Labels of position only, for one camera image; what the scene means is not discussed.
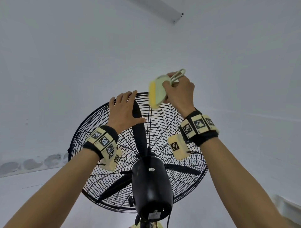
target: black fan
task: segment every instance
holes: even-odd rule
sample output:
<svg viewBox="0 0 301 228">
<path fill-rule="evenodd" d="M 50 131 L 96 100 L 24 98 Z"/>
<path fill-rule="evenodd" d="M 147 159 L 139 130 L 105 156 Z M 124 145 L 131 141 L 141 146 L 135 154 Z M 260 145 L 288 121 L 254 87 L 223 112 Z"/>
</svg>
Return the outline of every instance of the black fan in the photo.
<svg viewBox="0 0 301 228">
<path fill-rule="evenodd" d="M 108 103 L 91 113 L 78 127 L 69 148 L 69 160 L 78 153 L 89 134 L 106 124 Z M 123 154 L 116 170 L 95 167 L 82 192 L 101 207 L 112 211 L 135 213 L 136 221 L 147 224 L 168 216 L 175 202 L 189 194 L 207 172 L 200 149 L 189 144 L 191 155 L 178 161 L 167 143 L 179 134 L 182 118 L 170 104 L 152 110 L 147 93 L 138 93 L 133 116 L 147 122 L 137 124 L 119 135 Z"/>
</svg>

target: fan motor housing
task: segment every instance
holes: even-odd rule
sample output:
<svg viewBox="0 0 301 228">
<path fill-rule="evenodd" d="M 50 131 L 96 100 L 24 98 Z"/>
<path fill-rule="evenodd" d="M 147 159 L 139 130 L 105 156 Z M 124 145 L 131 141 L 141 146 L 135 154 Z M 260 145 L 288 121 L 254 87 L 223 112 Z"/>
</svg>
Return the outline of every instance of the fan motor housing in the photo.
<svg viewBox="0 0 301 228">
<path fill-rule="evenodd" d="M 139 159 L 132 167 L 135 208 L 146 221 L 166 218 L 173 206 L 171 184 L 163 162 L 153 156 Z"/>
</svg>

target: power cord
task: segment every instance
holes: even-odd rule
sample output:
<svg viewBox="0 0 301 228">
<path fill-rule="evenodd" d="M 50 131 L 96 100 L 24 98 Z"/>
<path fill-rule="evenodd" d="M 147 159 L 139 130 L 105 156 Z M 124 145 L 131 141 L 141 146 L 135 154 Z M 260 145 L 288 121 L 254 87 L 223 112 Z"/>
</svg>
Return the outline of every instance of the power cord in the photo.
<svg viewBox="0 0 301 228">
<path fill-rule="evenodd" d="M 167 226 L 166 226 L 166 228 L 168 228 L 168 225 L 169 225 L 169 219 L 170 219 L 170 214 L 168 215 Z"/>
</svg>

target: wire grille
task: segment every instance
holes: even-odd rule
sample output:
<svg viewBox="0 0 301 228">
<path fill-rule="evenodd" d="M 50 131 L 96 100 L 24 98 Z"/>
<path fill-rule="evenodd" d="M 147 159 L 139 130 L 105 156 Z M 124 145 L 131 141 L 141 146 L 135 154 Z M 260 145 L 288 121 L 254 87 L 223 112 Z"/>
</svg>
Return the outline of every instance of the wire grille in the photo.
<svg viewBox="0 0 301 228">
<path fill-rule="evenodd" d="M 148 93 L 138 93 L 136 101 L 139 104 L 142 116 L 147 120 L 144 126 L 147 136 L 147 145 L 151 147 L 151 151 L 155 152 L 157 157 L 166 164 L 188 166 L 201 172 L 201 174 L 197 176 L 167 170 L 172 191 L 175 196 L 175 202 L 177 202 L 188 195 L 205 176 L 208 170 L 205 159 L 199 147 L 193 143 L 189 144 L 188 147 L 190 151 L 196 153 L 191 153 L 188 158 L 181 161 L 174 158 L 167 139 L 174 134 L 180 134 L 178 128 L 183 119 L 171 104 L 162 104 L 159 109 L 152 110 L 148 105 Z M 69 160 L 82 149 L 85 140 L 95 128 L 108 122 L 109 114 L 109 105 L 106 103 L 92 112 L 81 123 L 72 138 L 68 150 Z M 116 171 L 110 172 L 101 169 L 98 163 L 82 190 L 82 193 L 94 203 L 96 203 L 98 197 L 110 185 L 122 176 L 119 172 L 131 170 L 137 161 L 136 154 L 138 150 L 133 138 L 132 128 L 123 131 L 119 135 L 118 147 L 122 150 L 122 156 L 118 161 Z M 128 203 L 128 198 L 131 195 L 132 184 L 96 204 L 111 211 L 136 213 L 135 208 L 130 207 Z"/>
</svg>

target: hand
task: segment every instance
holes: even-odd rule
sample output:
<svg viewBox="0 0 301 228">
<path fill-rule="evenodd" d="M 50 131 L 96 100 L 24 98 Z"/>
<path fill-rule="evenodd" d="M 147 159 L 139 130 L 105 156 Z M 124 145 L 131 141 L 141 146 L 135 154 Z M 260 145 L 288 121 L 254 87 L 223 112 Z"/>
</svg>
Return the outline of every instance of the hand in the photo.
<svg viewBox="0 0 301 228">
<path fill-rule="evenodd" d="M 175 73 L 172 72 L 167 75 L 172 77 Z M 188 78 L 183 76 L 179 79 L 179 82 L 173 83 L 172 86 L 169 81 L 165 81 L 163 87 L 167 94 L 164 103 L 171 103 L 183 118 L 195 111 L 193 105 L 194 84 Z"/>
<path fill-rule="evenodd" d="M 115 97 L 112 97 L 109 101 L 110 116 L 107 126 L 114 128 L 117 134 L 120 134 L 136 124 L 146 122 L 145 118 L 133 117 L 133 105 L 136 94 L 137 90 L 133 93 L 128 91 L 125 94 L 119 94 L 116 98 L 115 105 Z"/>
</svg>

